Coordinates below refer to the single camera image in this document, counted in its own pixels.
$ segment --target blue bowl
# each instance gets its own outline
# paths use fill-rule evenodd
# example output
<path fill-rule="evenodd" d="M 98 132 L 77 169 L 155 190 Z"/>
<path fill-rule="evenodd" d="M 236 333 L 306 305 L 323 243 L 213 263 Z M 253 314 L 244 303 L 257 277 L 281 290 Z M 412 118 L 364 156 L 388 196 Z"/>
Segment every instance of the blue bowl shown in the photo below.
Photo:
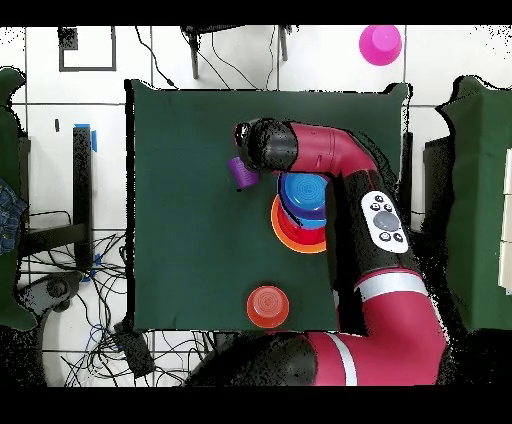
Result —
<path fill-rule="evenodd" d="M 293 216 L 304 221 L 317 221 L 317 225 L 326 220 L 325 187 L 327 177 L 317 174 L 281 173 L 278 178 L 278 192 L 286 209 Z"/>
<path fill-rule="evenodd" d="M 284 214 L 286 215 L 286 217 L 292 221 L 292 222 L 296 222 L 293 218 L 290 217 L 290 214 L 288 212 L 286 212 L 285 209 L 283 209 L 283 212 Z M 302 224 L 302 228 L 304 228 L 305 230 L 316 230 L 318 228 L 322 228 L 322 227 L 325 227 L 325 224 L 327 223 L 327 219 L 304 219 L 304 218 L 299 218 L 299 217 L 296 217 L 299 222 Z"/>

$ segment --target power cord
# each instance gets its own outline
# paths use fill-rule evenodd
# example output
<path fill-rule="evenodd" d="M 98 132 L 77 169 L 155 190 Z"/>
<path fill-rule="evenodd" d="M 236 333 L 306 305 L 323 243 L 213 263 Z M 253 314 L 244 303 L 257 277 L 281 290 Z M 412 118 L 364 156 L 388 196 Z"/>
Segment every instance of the power cord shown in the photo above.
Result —
<path fill-rule="evenodd" d="M 274 53 L 272 53 L 272 43 L 274 41 L 274 33 L 275 32 L 276 32 L 276 26 L 274 25 L 274 30 L 272 31 L 272 37 L 270 38 L 270 45 L 268 46 L 268 48 L 270 50 L 270 56 L 272 57 L 272 68 L 270 69 L 270 72 L 268 73 L 268 76 L 267 76 L 267 84 L 265 85 L 265 90 L 268 90 L 268 81 L 270 79 L 270 74 L 274 70 Z"/>
<path fill-rule="evenodd" d="M 221 62 L 225 63 L 225 64 L 226 64 L 226 65 L 228 65 L 228 66 L 231 66 L 235 71 L 237 71 L 237 72 L 242 76 L 242 78 L 243 78 L 244 80 L 246 80 L 246 81 L 249 83 L 249 85 L 251 85 L 253 88 L 255 88 L 256 90 L 258 90 L 258 87 L 256 87 L 256 86 L 255 86 L 251 81 L 249 81 L 249 80 L 246 78 L 246 76 L 245 76 L 245 75 L 244 75 L 244 74 L 243 74 L 243 73 L 242 73 L 242 72 L 241 72 L 241 71 L 240 71 L 236 66 L 232 65 L 231 63 L 226 62 L 224 59 L 222 59 L 222 58 L 217 54 L 217 52 L 215 51 L 215 47 L 214 47 L 214 45 L 213 45 L 213 34 L 214 34 L 214 33 L 212 32 L 212 49 L 213 49 L 213 52 L 215 53 L 215 56 L 217 56 L 217 57 L 218 57 L 218 59 L 219 59 Z"/>
<path fill-rule="evenodd" d="M 156 68 L 157 72 L 162 76 L 163 79 L 165 79 L 167 84 L 169 84 L 171 87 L 174 87 L 177 90 L 179 90 L 179 88 L 176 87 L 176 85 L 160 71 L 160 68 L 158 68 L 158 62 L 156 60 L 155 53 L 153 53 L 153 50 L 151 49 L 151 47 L 149 47 L 147 44 L 145 44 L 142 41 L 142 39 L 140 38 L 139 28 L 135 27 L 135 31 L 137 32 L 137 38 L 139 39 L 139 43 L 142 44 L 144 47 L 146 47 L 146 49 L 148 49 L 149 52 L 151 53 L 151 56 L 153 57 L 153 60 L 155 61 L 155 68 Z"/>

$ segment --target white tile floor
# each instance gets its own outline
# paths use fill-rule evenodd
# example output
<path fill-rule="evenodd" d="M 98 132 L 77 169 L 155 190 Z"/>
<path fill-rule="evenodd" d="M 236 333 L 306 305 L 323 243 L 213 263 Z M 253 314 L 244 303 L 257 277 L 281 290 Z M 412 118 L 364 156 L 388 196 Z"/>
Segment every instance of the white tile floor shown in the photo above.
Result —
<path fill-rule="evenodd" d="M 409 82 L 413 86 L 409 130 L 414 133 L 413 204 L 416 212 L 424 211 L 422 152 L 424 143 L 448 135 L 448 126 L 434 110 L 450 98 L 453 81 L 460 75 L 477 74 L 498 87 L 512 85 L 512 30 L 501 27 L 416 26 L 399 25 L 404 41 L 400 57 L 386 67 L 375 67 L 361 57 L 358 40 L 364 26 L 300 26 L 287 37 L 287 62 L 279 62 L 279 89 L 352 90 L 375 92 L 388 84 Z M 134 27 L 116 27 L 117 71 L 59 72 L 57 28 L 0 27 L 0 66 L 14 66 L 27 74 L 27 85 L 13 97 L 13 109 L 22 127 L 32 139 L 30 164 L 31 213 L 50 210 L 72 212 L 70 132 L 74 124 L 88 123 L 97 131 L 98 151 L 93 155 L 95 238 L 122 234 L 126 227 L 125 177 L 125 92 L 123 80 L 137 78 L 157 88 L 168 88 L 159 75 L 149 51 L 137 38 Z M 211 67 L 199 58 L 199 80 L 192 78 L 190 49 L 178 27 L 139 27 L 141 39 L 153 47 L 159 69 L 178 87 L 188 89 L 224 88 Z M 277 31 L 273 26 L 246 26 L 214 35 L 217 54 L 237 66 L 258 88 L 277 88 Z M 110 28 L 78 27 L 78 51 L 65 52 L 66 66 L 109 66 Z M 212 36 L 201 39 L 201 54 L 211 62 L 231 88 L 250 85 L 231 67 L 222 63 L 212 50 Z M 55 119 L 60 129 L 56 132 Z M 421 216 L 413 215 L 413 226 L 419 227 Z M 34 218 L 32 226 L 65 224 L 66 216 Z M 105 246 L 100 245 L 96 253 Z M 117 250 L 104 261 L 122 265 Z M 32 272 L 48 267 L 30 264 Z M 31 279 L 39 274 L 32 274 Z M 28 282 L 24 274 L 22 282 Z M 116 281 L 115 290 L 126 290 L 125 282 Z M 89 319 L 98 322 L 98 296 L 90 283 L 81 283 L 80 296 L 88 305 Z M 111 294 L 108 300 L 113 322 L 126 311 L 126 296 Z M 52 386 L 62 386 L 70 362 L 80 359 L 89 339 L 90 327 L 84 306 L 75 298 L 62 314 L 52 314 L 44 337 L 44 364 Z M 182 344 L 180 352 L 167 353 L 191 338 L 188 332 L 149 334 L 149 346 L 157 366 L 164 369 L 187 368 L 188 350 L 192 342 Z M 199 363 L 196 353 L 190 355 L 190 367 Z M 118 372 L 126 363 L 116 362 Z M 156 385 L 160 373 L 148 378 Z M 119 385 L 133 386 L 132 377 L 119 380 Z M 92 385 L 113 384 L 95 379 Z M 137 386 L 146 386 L 144 379 Z M 163 375 L 158 386 L 175 385 L 177 381 Z"/>

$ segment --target metal stand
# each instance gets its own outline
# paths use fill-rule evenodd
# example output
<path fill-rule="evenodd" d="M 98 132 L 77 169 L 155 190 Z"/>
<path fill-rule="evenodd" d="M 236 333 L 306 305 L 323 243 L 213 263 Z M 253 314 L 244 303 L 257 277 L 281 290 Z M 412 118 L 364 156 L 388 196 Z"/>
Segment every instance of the metal stand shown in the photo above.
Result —
<path fill-rule="evenodd" d="M 188 40 L 190 44 L 190 56 L 192 58 L 192 76 L 194 79 L 198 79 L 199 67 L 197 64 L 197 52 L 199 51 L 199 44 L 197 42 L 197 35 L 189 35 Z"/>
<path fill-rule="evenodd" d="M 29 203 L 28 154 L 30 140 L 20 140 L 21 193 Z M 20 255 L 30 256 L 74 243 L 77 268 L 87 271 L 93 263 L 91 137 L 89 128 L 73 128 L 73 225 L 22 234 Z"/>
<path fill-rule="evenodd" d="M 281 43 L 281 51 L 283 52 L 283 60 L 288 60 L 288 48 L 286 47 L 286 31 L 291 32 L 291 25 L 279 25 L 279 42 Z"/>

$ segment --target circular button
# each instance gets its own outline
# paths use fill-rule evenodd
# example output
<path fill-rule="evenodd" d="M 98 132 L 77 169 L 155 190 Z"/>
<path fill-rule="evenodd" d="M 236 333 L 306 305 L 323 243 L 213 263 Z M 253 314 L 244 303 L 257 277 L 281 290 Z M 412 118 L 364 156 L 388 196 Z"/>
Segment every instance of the circular button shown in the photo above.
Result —
<path fill-rule="evenodd" d="M 390 212 L 380 211 L 373 217 L 373 224 L 380 230 L 396 231 L 400 228 L 400 221 Z"/>
<path fill-rule="evenodd" d="M 389 240 L 391 240 L 391 236 L 389 235 L 389 233 L 380 233 L 379 238 L 382 241 L 389 241 Z"/>

